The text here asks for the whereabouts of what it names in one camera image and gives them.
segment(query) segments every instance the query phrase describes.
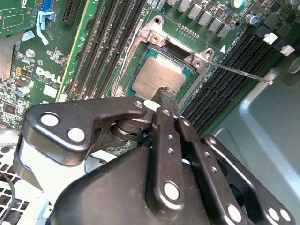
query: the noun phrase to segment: white label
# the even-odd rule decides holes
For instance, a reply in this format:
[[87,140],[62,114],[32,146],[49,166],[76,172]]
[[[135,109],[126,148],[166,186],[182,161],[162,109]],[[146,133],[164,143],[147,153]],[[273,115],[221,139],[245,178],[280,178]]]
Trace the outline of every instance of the white label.
[[27,0],[22,1],[22,8],[26,8]]
[[53,87],[45,85],[43,94],[56,98],[57,90]]
[[57,76],[55,74],[50,73],[49,71],[44,71],[41,67],[37,67],[36,74],[43,75],[47,79],[51,79],[52,81],[61,84],[61,76]]

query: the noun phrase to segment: metal lever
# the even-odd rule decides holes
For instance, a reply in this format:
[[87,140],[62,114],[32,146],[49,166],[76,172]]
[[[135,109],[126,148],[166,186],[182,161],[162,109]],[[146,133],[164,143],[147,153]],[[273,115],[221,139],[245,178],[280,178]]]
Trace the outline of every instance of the metal lever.
[[206,60],[206,63],[208,63],[208,64],[210,64],[210,65],[212,65],[214,67],[217,67],[217,68],[225,69],[225,70],[234,72],[236,74],[239,74],[239,75],[242,75],[242,76],[246,76],[246,77],[249,77],[249,78],[257,80],[257,81],[261,81],[261,82],[266,83],[268,85],[272,85],[273,84],[273,81],[271,81],[271,80],[268,80],[268,79],[265,79],[265,78],[262,78],[262,77],[259,77],[259,76],[253,75],[253,74],[249,74],[249,73],[244,72],[244,71],[240,71],[240,70],[237,70],[237,69],[226,67],[226,66],[223,66],[223,65],[220,65],[220,64],[208,61],[208,60]]

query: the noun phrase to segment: capacitor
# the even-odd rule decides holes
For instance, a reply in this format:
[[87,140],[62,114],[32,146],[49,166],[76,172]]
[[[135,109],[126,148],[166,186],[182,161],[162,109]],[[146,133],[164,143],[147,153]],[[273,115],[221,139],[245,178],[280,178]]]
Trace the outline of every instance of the capacitor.
[[27,49],[26,52],[25,52],[25,55],[28,57],[28,58],[34,58],[36,56],[34,50],[32,49]]
[[234,8],[240,8],[244,5],[245,0],[231,0],[231,6]]
[[300,11],[300,4],[292,6],[293,10]]
[[25,97],[26,95],[28,95],[30,92],[30,89],[29,87],[23,87],[23,88],[20,88],[19,90],[17,90],[17,92],[15,93],[17,96],[23,98]]
[[258,17],[256,15],[248,14],[246,16],[246,23],[250,25],[255,25],[258,22]]
[[285,4],[288,5],[288,6],[289,5],[295,6],[299,3],[300,3],[300,0],[285,0]]

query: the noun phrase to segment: chip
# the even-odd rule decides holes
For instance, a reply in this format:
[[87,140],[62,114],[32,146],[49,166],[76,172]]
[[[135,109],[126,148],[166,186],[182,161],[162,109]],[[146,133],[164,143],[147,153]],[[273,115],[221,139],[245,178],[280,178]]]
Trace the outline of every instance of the chip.
[[151,48],[131,88],[135,96],[151,100],[160,87],[177,93],[191,73],[181,62]]
[[222,15],[223,12],[224,12],[224,11],[223,11],[221,8],[219,8],[219,9],[217,10],[217,12],[216,12],[216,17],[220,17],[220,16]]
[[275,1],[274,4],[270,7],[270,10],[272,12],[277,12],[280,9],[280,3]]
[[7,112],[7,113],[15,115],[16,107],[13,106],[13,105],[10,105],[10,104],[6,104],[5,108],[4,108],[4,111]]
[[206,6],[206,10],[207,11],[210,11],[211,10],[211,8],[214,6],[214,3],[212,3],[211,1],[207,4],[207,6]]
[[231,20],[233,20],[233,16],[232,15],[228,15],[225,19],[225,23],[230,24]]
[[292,24],[296,19],[296,16],[294,14],[290,15],[286,21],[289,22],[290,24]]
[[289,26],[284,24],[277,30],[276,33],[279,34],[281,37],[285,38],[290,34],[290,32],[291,32],[291,28],[289,28]]
[[92,26],[93,19],[89,19],[85,25],[84,31],[89,30],[90,27]]
[[252,8],[250,9],[250,12],[254,15],[257,15],[260,13],[260,11],[262,10],[262,6],[259,3],[254,3],[254,5],[252,6]]
[[269,27],[270,29],[274,29],[278,22],[279,20],[273,14],[270,14],[267,17],[267,19],[263,22],[263,24]]

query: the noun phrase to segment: screw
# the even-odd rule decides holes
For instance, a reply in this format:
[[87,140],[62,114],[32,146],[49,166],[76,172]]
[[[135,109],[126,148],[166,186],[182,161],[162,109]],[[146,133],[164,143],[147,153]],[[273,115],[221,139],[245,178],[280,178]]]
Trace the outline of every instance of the screw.
[[216,140],[213,139],[212,137],[209,137],[209,140],[210,140],[210,142],[213,143],[213,144],[216,144],[216,143],[217,143]]
[[213,171],[214,173],[217,173],[217,172],[218,172],[217,169],[216,169],[215,167],[212,167],[212,168],[211,168],[211,171]]
[[167,116],[170,115],[170,112],[168,110],[166,110],[166,109],[163,109],[163,113],[166,114]]
[[169,149],[168,149],[168,153],[169,153],[170,155],[173,155],[173,154],[174,154],[174,149],[169,148]]
[[242,216],[241,216],[241,214],[240,214],[240,212],[239,212],[239,210],[234,206],[234,205],[228,205],[227,206],[227,210],[228,210],[228,213],[229,213],[229,215],[230,215],[230,217],[234,220],[234,221],[236,221],[236,222],[240,222],[240,221],[242,221]]
[[59,123],[59,119],[57,116],[47,113],[42,115],[41,122],[47,126],[53,127]]
[[280,214],[282,215],[283,219],[285,219],[286,221],[291,221],[289,214],[285,210],[280,209]]
[[166,182],[164,185],[164,191],[165,194],[168,196],[168,198],[172,199],[172,200],[176,200],[179,198],[179,190],[177,189],[177,187],[170,183],[170,182]]
[[85,139],[83,130],[72,128],[68,131],[67,136],[74,142],[82,142]]
[[189,122],[187,120],[183,120],[183,123],[187,126],[189,126]]
[[174,140],[174,138],[173,138],[172,135],[168,135],[168,139],[169,139],[170,141],[173,141],[173,140]]
[[138,107],[138,108],[140,108],[140,109],[142,109],[142,107],[143,107],[142,103],[139,102],[139,101],[135,102],[135,106]]
[[268,208],[268,212],[274,220],[279,221],[279,215],[276,213],[276,211],[273,208]]

